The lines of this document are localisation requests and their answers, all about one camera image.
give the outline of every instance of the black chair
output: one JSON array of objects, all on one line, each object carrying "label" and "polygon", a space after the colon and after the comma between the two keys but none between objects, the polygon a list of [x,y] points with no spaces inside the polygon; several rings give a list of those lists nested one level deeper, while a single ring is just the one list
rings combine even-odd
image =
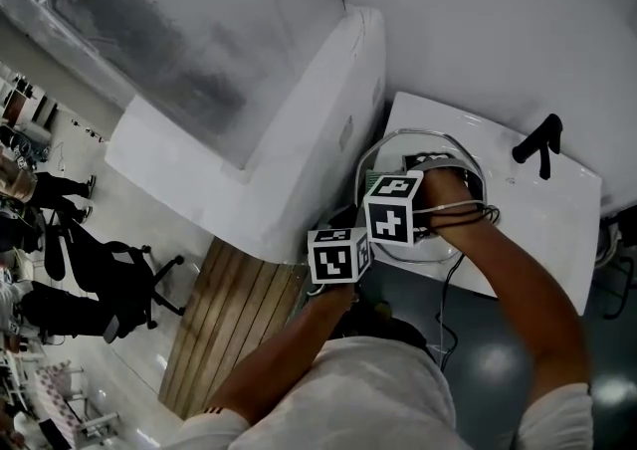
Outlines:
[{"label": "black chair", "polygon": [[150,330],[156,328],[151,311],[153,300],[183,316],[184,309],[174,307],[155,292],[166,273],[174,265],[183,264],[183,257],[176,256],[153,275],[143,257],[150,253],[149,246],[139,249],[118,241],[104,244],[66,215],[58,213],[58,219],[58,225],[50,223],[46,228],[45,269],[53,280],[64,279],[66,268],[60,246],[63,237],[76,282],[83,290],[97,294],[113,313],[104,333],[106,342],[124,338],[144,321]]}]

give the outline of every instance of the person's right arm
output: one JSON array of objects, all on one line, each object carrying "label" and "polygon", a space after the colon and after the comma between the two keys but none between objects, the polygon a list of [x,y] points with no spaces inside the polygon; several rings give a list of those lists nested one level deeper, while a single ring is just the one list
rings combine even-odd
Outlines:
[{"label": "person's right arm", "polygon": [[[442,169],[425,175],[422,193],[429,207],[471,199],[464,182]],[[462,221],[461,217],[437,216],[431,225]],[[561,386],[589,382],[579,318],[547,270],[486,220],[437,232],[487,278],[507,320],[531,352],[534,382],[530,403]]]}]

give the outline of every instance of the wooden pallet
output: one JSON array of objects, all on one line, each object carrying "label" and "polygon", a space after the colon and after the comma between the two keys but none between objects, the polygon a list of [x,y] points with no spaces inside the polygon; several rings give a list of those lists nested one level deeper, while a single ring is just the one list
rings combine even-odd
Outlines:
[{"label": "wooden pallet", "polygon": [[215,238],[172,346],[159,400],[201,412],[244,356],[286,323],[308,270],[266,263]]}]

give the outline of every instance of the shoe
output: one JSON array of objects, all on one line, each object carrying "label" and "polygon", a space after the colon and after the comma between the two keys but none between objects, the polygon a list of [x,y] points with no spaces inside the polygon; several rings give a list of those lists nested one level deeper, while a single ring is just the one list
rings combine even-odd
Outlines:
[{"label": "shoe", "polygon": [[83,215],[82,215],[82,219],[80,220],[80,223],[81,224],[85,223],[92,214],[93,214],[93,206],[85,207],[83,210]]},{"label": "shoe", "polygon": [[89,188],[89,195],[87,195],[87,199],[90,199],[93,195],[93,189],[96,187],[96,182],[98,181],[98,177],[96,175],[92,175],[89,177],[87,181],[87,187]]}]

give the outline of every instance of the man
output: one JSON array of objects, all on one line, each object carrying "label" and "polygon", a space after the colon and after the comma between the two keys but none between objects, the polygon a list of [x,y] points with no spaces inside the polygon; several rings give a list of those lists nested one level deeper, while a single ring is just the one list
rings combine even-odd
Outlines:
[{"label": "man", "polygon": [[[427,207],[471,199],[449,170],[425,174]],[[555,279],[486,220],[446,210],[431,225],[485,275],[526,344],[534,378],[514,448],[592,448],[588,358],[577,314]],[[349,337],[325,343],[351,286],[311,300],[248,355],[166,449],[468,449],[445,377],[422,349]]]},{"label": "man", "polygon": [[40,282],[0,283],[0,347],[20,352],[20,338],[101,336],[112,312],[91,298]]},{"label": "man", "polygon": [[53,176],[49,172],[28,172],[4,156],[0,147],[0,194],[13,197],[26,205],[61,211],[77,222],[84,223],[91,216],[93,208],[89,206],[78,209],[64,196],[80,195],[90,199],[95,184],[94,175],[86,183],[78,183]]}]

